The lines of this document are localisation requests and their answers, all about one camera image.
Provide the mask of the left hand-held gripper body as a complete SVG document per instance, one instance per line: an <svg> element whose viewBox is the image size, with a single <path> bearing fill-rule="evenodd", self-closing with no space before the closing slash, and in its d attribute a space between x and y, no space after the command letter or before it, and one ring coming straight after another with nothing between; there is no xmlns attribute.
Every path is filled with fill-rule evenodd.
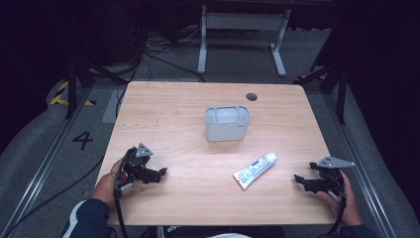
<svg viewBox="0 0 420 238"><path fill-rule="evenodd" d="M129 149L117 172L115 188L122 191L131 187L135 180L142 181L144 175L150 175L152 170L147 169L146 164L153 154L143 143Z"/></svg>

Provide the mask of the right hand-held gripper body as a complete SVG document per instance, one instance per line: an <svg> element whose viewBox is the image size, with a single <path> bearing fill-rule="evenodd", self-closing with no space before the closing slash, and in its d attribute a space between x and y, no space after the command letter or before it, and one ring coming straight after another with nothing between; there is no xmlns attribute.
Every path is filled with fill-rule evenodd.
<svg viewBox="0 0 420 238"><path fill-rule="evenodd" d="M353 168L354 166L354 162L327 156L320 162L310 164L310 168L317 171L320 176L320 179L316 179L315 183L312 184L319 186L318 191L325 191L334 199L340 200L340 196L344 192L344 180L341 169Z"/></svg>

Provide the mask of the person's right hand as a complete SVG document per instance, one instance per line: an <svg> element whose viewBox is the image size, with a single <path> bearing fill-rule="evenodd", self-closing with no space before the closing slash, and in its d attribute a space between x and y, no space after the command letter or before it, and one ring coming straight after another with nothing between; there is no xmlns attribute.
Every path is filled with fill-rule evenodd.
<svg viewBox="0 0 420 238"><path fill-rule="evenodd" d="M346 194L346 208L342 216L342 224L344 226L357 226L363 225L364 222L360 216L357 197L352 188L352 184L347 177L347 175L342 172L342 177L344 180L344 191ZM334 199L331 195L324 191L316 192L316 196L328 204L334 213L338 214L340 211L340 203Z"/></svg>

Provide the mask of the person's left hand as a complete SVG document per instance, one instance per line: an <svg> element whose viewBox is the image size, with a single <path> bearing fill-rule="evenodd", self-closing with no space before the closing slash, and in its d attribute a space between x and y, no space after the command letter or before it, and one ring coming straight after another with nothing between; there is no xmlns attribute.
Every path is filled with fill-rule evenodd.
<svg viewBox="0 0 420 238"><path fill-rule="evenodd" d="M104 202L110 209L115 206L114 176L119 171L122 160L117 161L110 172L101 177L90 197Z"/></svg>

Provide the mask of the white toothpaste tube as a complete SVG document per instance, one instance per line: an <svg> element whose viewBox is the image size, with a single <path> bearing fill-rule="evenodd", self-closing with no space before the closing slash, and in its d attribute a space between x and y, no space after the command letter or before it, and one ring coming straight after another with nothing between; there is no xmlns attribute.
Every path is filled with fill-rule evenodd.
<svg viewBox="0 0 420 238"><path fill-rule="evenodd" d="M268 153L252 162L247 167L233 173L233 178L237 181L243 190L246 190L266 170L271 168L276 161L276 154Z"/></svg>

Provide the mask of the grey plastic container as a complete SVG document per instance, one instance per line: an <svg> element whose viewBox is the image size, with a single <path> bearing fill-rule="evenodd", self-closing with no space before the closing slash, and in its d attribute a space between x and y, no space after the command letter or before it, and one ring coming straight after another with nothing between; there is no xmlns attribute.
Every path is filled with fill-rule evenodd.
<svg viewBox="0 0 420 238"><path fill-rule="evenodd" d="M251 121L246 106L217 106L206 109L205 137L210 142L243 140Z"/></svg>

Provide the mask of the yellow black hazard tape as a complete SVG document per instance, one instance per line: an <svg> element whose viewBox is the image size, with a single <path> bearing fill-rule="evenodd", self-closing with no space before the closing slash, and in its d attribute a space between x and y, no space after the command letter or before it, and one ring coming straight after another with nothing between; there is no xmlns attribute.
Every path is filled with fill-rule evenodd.
<svg viewBox="0 0 420 238"><path fill-rule="evenodd" d="M67 89L67 87L68 87L68 81L65 79L58 87L55 95L53 96L50 102L50 105L54 105L54 104L68 105L69 104L69 101L67 99L62 98L62 95L64 91Z"/></svg>

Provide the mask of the black tripod stand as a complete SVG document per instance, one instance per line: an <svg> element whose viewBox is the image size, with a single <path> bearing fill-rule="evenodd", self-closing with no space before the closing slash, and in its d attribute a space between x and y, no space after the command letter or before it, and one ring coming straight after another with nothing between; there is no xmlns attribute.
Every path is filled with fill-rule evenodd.
<svg viewBox="0 0 420 238"><path fill-rule="evenodd" d="M68 75L66 77L68 82L68 105L66 119L69 119L77 108L76 82L79 81L83 87L91 87L94 84L92 73L89 71L91 68L118 84L127 84L126 80L106 69L102 65L80 56L71 57L68 64Z"/></svg>
<svg viewBox="0 0 420 238"><path fill-rule="evenodd" d="M294 83L304 85L315 79L324 77L323 82L319 86L319 90L323 94L330 94L335 87L338 87L338 97L336 103L336 114L341 124L345 123L345 99L347 91L347 72L342 65L332 64L324 66L307 76L298 76L294 79Z"/></svg>

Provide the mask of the metal floor rail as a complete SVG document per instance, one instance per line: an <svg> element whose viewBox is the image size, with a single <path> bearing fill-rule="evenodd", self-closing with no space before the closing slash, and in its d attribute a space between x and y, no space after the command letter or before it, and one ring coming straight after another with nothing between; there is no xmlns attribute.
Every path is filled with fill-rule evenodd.
<svg viewBox="0 0 420 238"><path fill-rule="evenodd" d="M377 228L383 238L395 238L395 232L390 224L390 221L383 209L383 206L378 197L376 189L373 187L373 183L368 177L366 168L364 167L362 157L359 155L346 124L343 124L339 119L338 113L336 112L336 104L334 98L330 94L323 94L322 98L330 115L334 118L335 127L337 128L339 135L346 147L347 153L350 156L350 161L355 164L353 168L354 174L361 187L365 201L368 205L369 211L376 223Z"/></svg>
<svg viewBox="0 0 420 238"><path fill-rule="evenodd" d="M50 106L0 156L0 238L8 238L15 225L31 211L64 137L90 93L91 88L79 90L76 109L68 119L64 106Z"/></svg>

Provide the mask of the grey metal desk frame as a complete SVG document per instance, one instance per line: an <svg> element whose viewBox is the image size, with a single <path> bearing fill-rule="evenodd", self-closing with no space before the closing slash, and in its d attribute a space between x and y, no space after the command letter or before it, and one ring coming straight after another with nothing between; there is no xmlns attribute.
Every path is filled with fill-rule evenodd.
<svg viewBox="0 0 420 238"><path fill-rule="evenodd" d="M217 13L209 12L206 5L201 12L201 43L198 57L197 72L206 71L207 60L207 30L253 30L277 31L276 41L269 45L269 49L280 77L286 77L286 71L279 52L291 10L286 9L281 14L247 14L247 13Z"/></svg>

